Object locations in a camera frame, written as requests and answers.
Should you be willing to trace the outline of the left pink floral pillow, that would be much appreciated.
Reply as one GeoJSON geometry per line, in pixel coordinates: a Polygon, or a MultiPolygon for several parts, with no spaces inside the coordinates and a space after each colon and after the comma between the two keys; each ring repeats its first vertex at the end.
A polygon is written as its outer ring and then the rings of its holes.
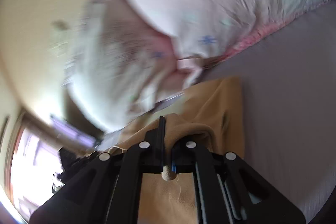
{"type": "Polygon", "coordinates": [[[148,26],[126,0],[88,0],[83,14],[66,85],[85,118],[104,132],[124,128],[202,73],[200,59],[178,59],[171,39],[148,26]]]}

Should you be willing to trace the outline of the window with blinds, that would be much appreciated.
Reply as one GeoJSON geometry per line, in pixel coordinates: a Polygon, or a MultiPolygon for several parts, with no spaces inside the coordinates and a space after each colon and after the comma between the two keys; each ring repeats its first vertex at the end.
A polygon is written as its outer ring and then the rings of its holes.
{"type": "Polygon", "coordinates": [[[23,118],[15,124],[9,142],[6,182],[9,199],[29,221],[33,212],[54,194],[54,175],[62,171],[60,141],[47,120],[23,118]]]}

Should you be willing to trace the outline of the lavender bed sheet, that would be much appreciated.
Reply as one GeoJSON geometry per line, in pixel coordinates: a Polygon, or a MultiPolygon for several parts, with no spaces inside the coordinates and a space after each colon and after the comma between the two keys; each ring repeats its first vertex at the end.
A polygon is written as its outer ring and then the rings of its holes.
{"type": "Polygon", "coordinates": [[[243,87],[245,160],[307,221],[335,187],[335,1],[207,71],[243,87]]]}

